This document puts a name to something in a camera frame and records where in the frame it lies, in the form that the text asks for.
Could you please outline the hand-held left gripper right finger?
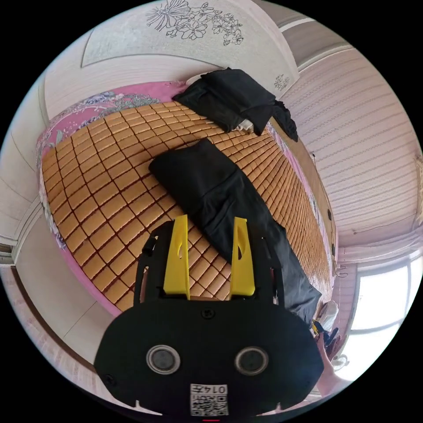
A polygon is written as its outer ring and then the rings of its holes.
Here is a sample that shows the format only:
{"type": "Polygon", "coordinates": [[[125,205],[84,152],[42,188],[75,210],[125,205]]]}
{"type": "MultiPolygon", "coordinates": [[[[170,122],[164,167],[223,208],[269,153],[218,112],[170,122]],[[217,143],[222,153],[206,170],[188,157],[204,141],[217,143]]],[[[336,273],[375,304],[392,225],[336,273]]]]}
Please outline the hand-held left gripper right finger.
{"type": "Polygon", "coordinates": [[[255,290],[247,220],[235,217],[229,298],[252,297],[255,290]]]}

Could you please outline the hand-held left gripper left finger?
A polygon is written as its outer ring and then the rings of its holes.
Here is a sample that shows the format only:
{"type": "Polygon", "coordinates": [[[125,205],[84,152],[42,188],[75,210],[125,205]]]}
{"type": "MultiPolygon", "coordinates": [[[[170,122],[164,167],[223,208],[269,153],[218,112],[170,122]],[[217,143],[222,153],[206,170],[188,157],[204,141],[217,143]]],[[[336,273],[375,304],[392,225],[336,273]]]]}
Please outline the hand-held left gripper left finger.
{"type": "Polygon", "coordinates": [[[173,221],[163,289],[168,296],[190,299],[187,215],[173,221]]]}

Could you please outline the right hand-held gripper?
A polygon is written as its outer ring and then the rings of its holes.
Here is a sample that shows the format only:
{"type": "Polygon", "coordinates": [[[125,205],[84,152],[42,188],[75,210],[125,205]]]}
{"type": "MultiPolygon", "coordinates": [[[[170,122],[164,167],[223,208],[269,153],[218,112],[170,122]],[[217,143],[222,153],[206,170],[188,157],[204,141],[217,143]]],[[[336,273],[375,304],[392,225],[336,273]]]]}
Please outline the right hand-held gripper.
{"type": "Polygon", "coordinates": [[[312,320],[312,330],[314,332],[315,335],[317,335],[318,337],[320,335],[323,336],[323,341],[324,341],[324,346],[328,347],[331,344],[333,344],[333,342],[335,341],[335,339],[338,336],[339,333],[339,328],[336,327],[334,328],[331,332],[325,330],[323,328],[323,326],[321,325],[321,323],[317,320],[312,320]]]}

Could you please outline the person's right hand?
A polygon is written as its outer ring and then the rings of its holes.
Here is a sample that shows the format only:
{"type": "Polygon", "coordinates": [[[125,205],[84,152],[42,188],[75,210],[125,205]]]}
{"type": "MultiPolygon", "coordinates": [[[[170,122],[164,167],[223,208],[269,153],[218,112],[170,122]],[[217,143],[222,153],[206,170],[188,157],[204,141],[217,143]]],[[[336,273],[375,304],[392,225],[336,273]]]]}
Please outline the person's right hand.
{"type": "Polygon", "coordinates": [[[331,365],[331,361],[341,348],[342,341],[343,339],[341,336],[336,336],[331,344],[328,347],[325,347],[323,334],[320,334],[320,336],[316,339],[317,347],[325,367],[331,365]]]}

